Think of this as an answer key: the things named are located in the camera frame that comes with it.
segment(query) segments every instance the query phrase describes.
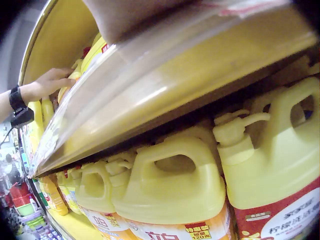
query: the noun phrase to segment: orange bottle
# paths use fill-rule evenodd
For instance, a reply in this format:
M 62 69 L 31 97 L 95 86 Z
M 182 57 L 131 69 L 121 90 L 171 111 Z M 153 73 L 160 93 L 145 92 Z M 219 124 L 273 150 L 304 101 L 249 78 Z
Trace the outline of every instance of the orange bottle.
M 51 209 L 57 211 L 61 216 L 68 214 L 68 208 L 64 204 L 56 185 L 49 176 L 42 177 L 39 181 L 40 188 L 46 193 L 46 200 Z

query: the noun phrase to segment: black watch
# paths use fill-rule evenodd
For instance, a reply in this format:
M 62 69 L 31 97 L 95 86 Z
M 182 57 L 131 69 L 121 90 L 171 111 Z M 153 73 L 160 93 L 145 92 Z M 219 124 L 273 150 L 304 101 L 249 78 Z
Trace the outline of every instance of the black watch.
M 27 108 L 21 97 L 19 85 L 11 89 L 9 102 L 14 112 L 19 112 L 20 110 Z
M 18 85 L 11 89 L 9 102 L 13 109 L 11 127 L 21 128 L 23 125 L 26 125 L 34 120 L 34 112 L 32 109 L 28 108 L 23 101 Z

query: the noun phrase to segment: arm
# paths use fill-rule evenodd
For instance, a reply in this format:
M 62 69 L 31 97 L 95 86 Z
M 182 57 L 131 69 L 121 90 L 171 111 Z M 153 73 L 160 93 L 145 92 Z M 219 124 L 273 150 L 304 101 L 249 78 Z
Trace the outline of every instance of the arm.
M 62 87 L 69 87 L 75 84 L 74 79 L 66 78 L 72 69 L 53 68 L 39 77 L 36 81 L 20 87 L 20 93 L 26 105 L 29 102 L 38 101 L 47 97 Z M 11 90 L 0 94 L 0 123 L 13 111 L 9 102 Z
M 109 44 L 118 42 L 153 15 L 165 12 L 191 0 L 83 0 L 92 13 L 103 39 Z

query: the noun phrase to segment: yellow plastic jug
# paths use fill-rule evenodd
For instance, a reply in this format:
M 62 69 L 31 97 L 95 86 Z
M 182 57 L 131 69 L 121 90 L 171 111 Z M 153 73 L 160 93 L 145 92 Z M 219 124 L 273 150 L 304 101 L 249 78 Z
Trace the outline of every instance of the yellow plastic jug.
M 67 179 L 64 172 L 58 172 L 57 173 L 57 179 L 58 179 L 58 187 L 60 188 L 60 191 L 66 200 L 69 208 L 75 212 L 76 214 L 81 215 L 81 211 L 79 207 L 77 206 L 76 200 L 73 197 L 73 195 L 70 193 L 69 189 L 67 188 L 67 182 L 70 182 L 70 179 Z
M 204 124 L 199 124 L 199 125 L 195 125 L 193 127 L 187 128 L 183 131 L 180 132 L 175 132 L 172 135 L 167 136 L 166 138 L 176 138 L 176 137 L 196 137 L 199 138 L 200 140 L 202 140 L 204 143 L 206 143 L 208 145 L 208 147 L 210 148 L 210 151 L 212 153 L 212 156 L 214 158 L 214 160 L 216 161 L 219 173 L 221 176 L 223 176 L 223 171 L 222 171 L 222 166 L 221 166 L 221 160 L 220 160 L 220 156 L 218 154 L 218 150 L 217 150 L 217 142 L 214 139 L 212 130 L 209 129 L 209 127 L 207 126 L 203 126 Z M 158 164 L 158 166 L 160 168 L 168 168 L 170 167 L 170 165 L 173 167 L 173 164 L 176 166 L 180 166 L 181 164 L 179 162 L 181 161 L 186 161 L 186 163 L 192 163 L 191 160 L 187 160 L 188 158 L 185 158 L 183 156 L 173 156 L 167 159 L 163 159 L 162 161 L 157 162 L 156 164 Z
M 279 87 L 254 99 L 249 99 L 244 103 L 244 107 L 250 110 L 250 114 L 263 112 L 265 107 L 271 104 L 272 100 L 285 89 L 285 87 Z M 290 118 L 293 127 L 298 126 L 306 120 L 303 109 L 299 103 L 292 107 Z M 254 147 L 257 146 L 259 136 L 266 124 L 265 121 L 258 121 L 246 127 L 246 132 L 250 135 Z
M 312 96 L 314 111 L 293 127 L 292 107 Z M 213 129 L 242 240 L 293 239 L 319 214 L 319 80 L 278 94 L 269 113 L 234 118 Z M 245 126 L 267 120 L 257 149 Z
M 99 161 L 81 167 L 82 177 L 80 184 L 76 186 L 76 199 L 87 218 L 104 238 L 135 240 L 136 237 L 128 224 L 115 212 L 111 202 L 110 174 L 105 165 L 106 162 Z
M 45 198 L 51 209 L 57 211 L 61 216 L 68 214 L 68 208 L 64 204 L 56 185 L 52 182 L 49 176 L 39 179 L 40 189 L 45 193 Z
M 88 52 L 88 54 L 84 57 L 82 65 L 81 65 L 81 73 L 83 74 L 87 69 L 89 69 L 93 64 L 95 64 L 96 60 L 108 49 L 108 45 L 106 41 L 103 40 L 101 37 L 101 34 L 98 33 L 98 35 L 95 37 L 95 40 L 93 41 L 93 45 Z
M 67 189 L 69 190 L 74 202 L 76 203 L 79 211 L 81 212 L 81 214 L 85 215 L 84 211 L 81 209 L 81 207 L 78 204 L 78 201 L 76 199 L 76 186 L 79 185 L 79 183 L 81 182 L 81 176 L 82 176 L 82 171 L 81 171 L 81 167 L 74 167 L 71 169 L 67 170 L 67 178 L 66 178 L 66 182 L 65 182 L 65 186 L 67 187 Z
M 82 64 L 82 59 L 78 59 L 73 66 L 71 67 L 74 69 L 74 71 L 70 74 L 68 78 L 75 79 L 78 81 L 78 79 L 81 77 L 81 64 Z M 63 101 L 63 98 L 67 95 L 67 93 L 70 91 L 71 87 L 64 87 L 61 88 L 59 93 L 58 93 L 58 103 L 60 104 Z
M 110 162 L 113 162 L 115 160 L 125 160 L 129 163 L 133 163 L 135 158 L 136 158 L 136 152 L 134 150 L 128 150 L 128 151 L 125 151 L 125 152 L 121 152 L 119 154 L 116 154 L 116 155 L 112 155 L 110 157 L 107 157 L 105 160 L 110 163 Z
M 49 97 L 42 98 L 41 110 L 42 110 L 43 128 L 46 129 L 53 116 L 53 106 Z
M 29 102 L 28 107 L 34 112 L 34 121 L 28 124 L 28 132 L 33 153 L 36 152 L 40 139 L 43 135 L 43 122 L 40 101 Z
M 188 168 L 155 162 L 183 155 Z M 196 137 L 167 138 L 138 151 L 132 174 L 106 165 L 116 212 L 138 239 L 234 239 L 224 181 L 207 144 Z

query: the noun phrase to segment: cable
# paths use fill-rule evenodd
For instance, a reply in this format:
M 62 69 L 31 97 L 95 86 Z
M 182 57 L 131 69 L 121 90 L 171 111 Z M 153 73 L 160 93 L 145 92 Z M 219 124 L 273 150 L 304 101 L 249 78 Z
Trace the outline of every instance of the cable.
M 1 145 L 4 143 L 5 139 L 9 136 L 9 133 L 12 131 L 13 127 L 10 128 L 10 130 L 8 131 L 7 135 L 4 137 L 3 141 L 0 143 L 0 147 Z

